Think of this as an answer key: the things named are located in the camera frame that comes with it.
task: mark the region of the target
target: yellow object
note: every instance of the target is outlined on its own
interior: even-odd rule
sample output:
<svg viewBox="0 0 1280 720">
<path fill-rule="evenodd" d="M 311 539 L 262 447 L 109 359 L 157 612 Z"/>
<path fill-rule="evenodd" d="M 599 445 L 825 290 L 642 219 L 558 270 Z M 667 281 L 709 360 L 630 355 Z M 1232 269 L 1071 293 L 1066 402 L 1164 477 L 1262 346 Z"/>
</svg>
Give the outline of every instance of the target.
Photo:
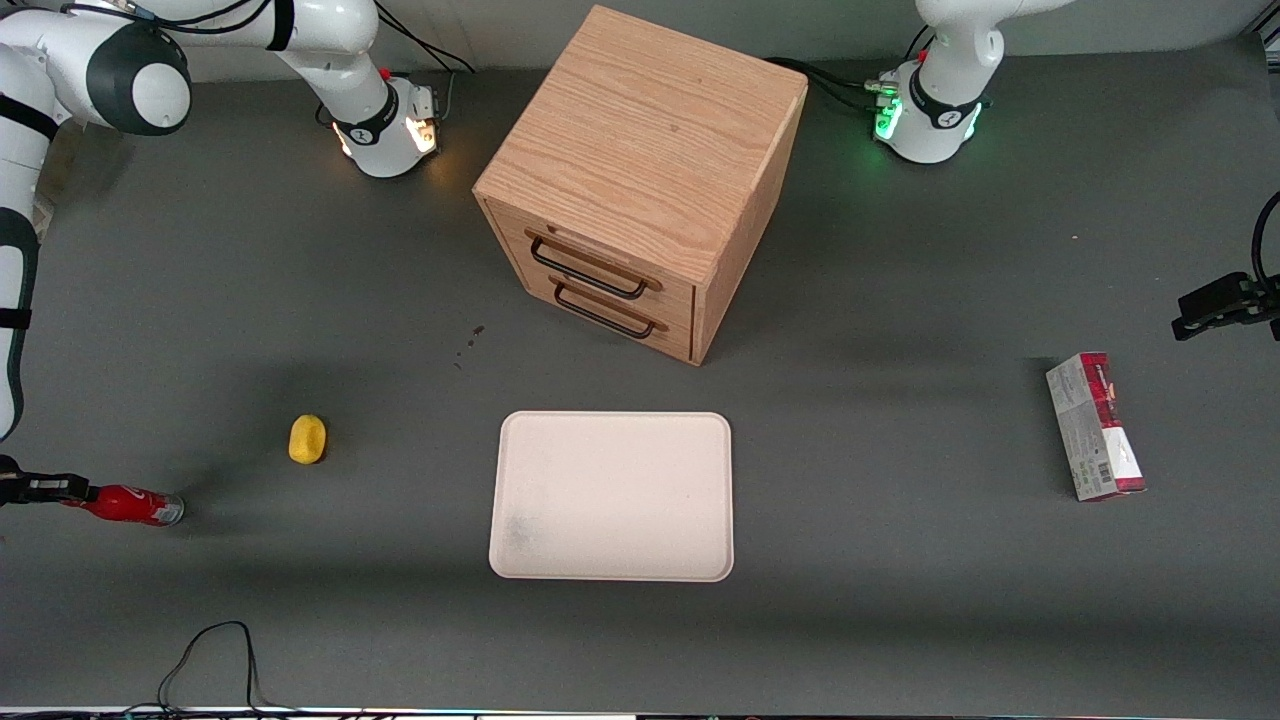
<svg viewBox="0 0 1280 720">
<path fill-rule="evenodd" d="M 302 465 L 311 465 L 324 457 L 326 441 L 324 420 L 315 415 L 300 415 L 289 430 L 289 459 Z"/>
</svg>

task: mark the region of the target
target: red and white box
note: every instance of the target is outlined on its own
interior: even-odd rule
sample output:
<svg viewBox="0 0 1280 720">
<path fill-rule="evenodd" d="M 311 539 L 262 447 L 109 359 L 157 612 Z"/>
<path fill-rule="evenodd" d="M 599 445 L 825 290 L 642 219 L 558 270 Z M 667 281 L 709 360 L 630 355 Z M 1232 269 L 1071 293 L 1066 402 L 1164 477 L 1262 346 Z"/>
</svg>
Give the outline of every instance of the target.
<svg viewBox="0 0 1280 720">
<path fill-rule="evenodd" d="M 1106 352 L 1082 352 L 1044 375 L 1080 502 L 1147 489 L 1116 416 L 1110 369 Z"/>
</svg>

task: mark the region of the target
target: gray tabletop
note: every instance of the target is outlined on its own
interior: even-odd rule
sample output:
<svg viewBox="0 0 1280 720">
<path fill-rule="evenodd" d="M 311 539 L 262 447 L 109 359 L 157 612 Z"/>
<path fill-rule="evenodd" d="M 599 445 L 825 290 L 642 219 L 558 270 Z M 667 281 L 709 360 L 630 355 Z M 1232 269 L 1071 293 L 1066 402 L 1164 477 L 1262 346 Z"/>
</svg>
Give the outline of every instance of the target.
<svg viewBox="0 0 1280 720">
<path fill-rule="evenodd" d="M 142 702 L 234 618 L 292 705 L 1276 715 L 1280 347 L 1169 329 L 1248 266 L 1276 188 L 1256 42 L 1010 60 L 934 168 L 812 94 L 700 369 L 520 288 L 470 187 L 540 77 L 460 77 L 443 152 L 393 181 L 301 83 L 200 86 L 173 137 L 90 133 L 4 451 L 191 516 L 0 510 L 0 702 Z M 1144 496 L 1071 495 L 1042 373 L 1085 350 L 1112 354 Z M 520 409 L 727 416 L 732 575 L 497 578 Z M 301 413 L 330 421 L 321 465 L 285 456 Z M 175 702 L 238 705 L 238 643 L 210 638 Z"/>
</svg>

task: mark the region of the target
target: drawer handle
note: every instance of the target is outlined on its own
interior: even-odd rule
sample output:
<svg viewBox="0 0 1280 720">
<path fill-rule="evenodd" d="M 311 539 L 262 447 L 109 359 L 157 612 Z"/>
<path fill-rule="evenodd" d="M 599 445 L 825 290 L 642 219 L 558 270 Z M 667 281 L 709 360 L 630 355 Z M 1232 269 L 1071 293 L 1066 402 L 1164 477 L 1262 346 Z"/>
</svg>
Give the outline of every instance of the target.
<svg viewBox="0 0 1280 720">
<path fill-rule="evenodd" d="M 636 288 L 632 290 L 631 292 L 627 292 L 627 291 L 622 290 L 621 287 L 613 287 L 612 284 L 609 284 L 609 283 L 607 283 L 604 281 L 598 281 L 598 279 L 593 278 L 591 275 L 588 275 L 586 273 L 582 273 L 580 270 L 575 270 L 573 268 L 570 268 L 568 265 L 566 265 L 563 263 L 557 263 L 556 260 L 552 260 L 550 258 L 547 258 L 545 255 L 540 255 L 538 251 L 543 247 L 543 245 L 544 245 L 543 238 L 534 237 L 534 245 L 529 249 L 529 251 L 534 255 L 534 260 L 538 260 L 539 263 L 541 263 L 543 265 L 547 265 L 548 268 L 550 268 L 553 270 L 559 270 L 559 272 L 564 273 L 566 275 L 568 275 L 568 277 L 571 277 L 573 279 L 582 281 L 586 284 L 594 287 L 595 290 L 600 290 L 600 291 L 608 292 L 609 295 L 621 297 L 622 300 L 639 300 L 640 295 L 644 293 L 644 291 L 645 291 L 646 287 L 649 287 L 649 282 L 648 281 L 640 281 L 640 284 L 637 284 Z"/>
<path fill-rule="evenodd" d="M 611 319 L 608 319 L 608 318 L 605 318 L 603 315 L 599 315 L 596 313 L 591 313 L 590 310 L 588 310 L 586 307 L 582 307 L 581 305 L 573 305 L 572 302 L 570 302 L 568 300 L 564 300 L 564 297 L 562 297 L 563 292 L 564 292 L 564 283 L 556 283 L 556 302 L 561 307 L 568 310 L 570 313 L 577 313 L 579 315 L 586 318 L 588 320 L 595 320 L 596 323 L 600 323 L 602 325 L 609 328 L 611 331 L 617 331 L 617 332 L 620 332 L 620 333 L 630 337 L 631 340 L 645 340 L 646 337 L 652 336 L 653 334 L 653 329 L 655 327 L 658 327 L 658 323 L 654 323 L 653 320 L 649 320 L 649 324 L 648 324 L 648 327 L 645 327 L 645 329 L 643 329 L 643 331 L 634 331 L 634 329 L 631 329 L 631 328 L 628 328 L 628 327 L 626 327 L 623 324 L 614 323 L 613 320 L 611 320 Z"/>
</svg>

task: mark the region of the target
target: wooden drawer cabinet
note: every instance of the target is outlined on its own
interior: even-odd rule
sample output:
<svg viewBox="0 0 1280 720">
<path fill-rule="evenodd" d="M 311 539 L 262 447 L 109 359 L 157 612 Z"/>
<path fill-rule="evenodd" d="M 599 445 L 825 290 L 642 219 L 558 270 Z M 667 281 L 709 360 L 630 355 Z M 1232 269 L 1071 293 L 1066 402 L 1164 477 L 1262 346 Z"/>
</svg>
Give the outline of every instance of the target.
<svg viewBox="0 0 1280 720">
<path fill-rule="evenodd" d="M 596 6 L 474 192 L 534 297 L 699 365 L 777 205 L 805 91 Z"/>
</svg>

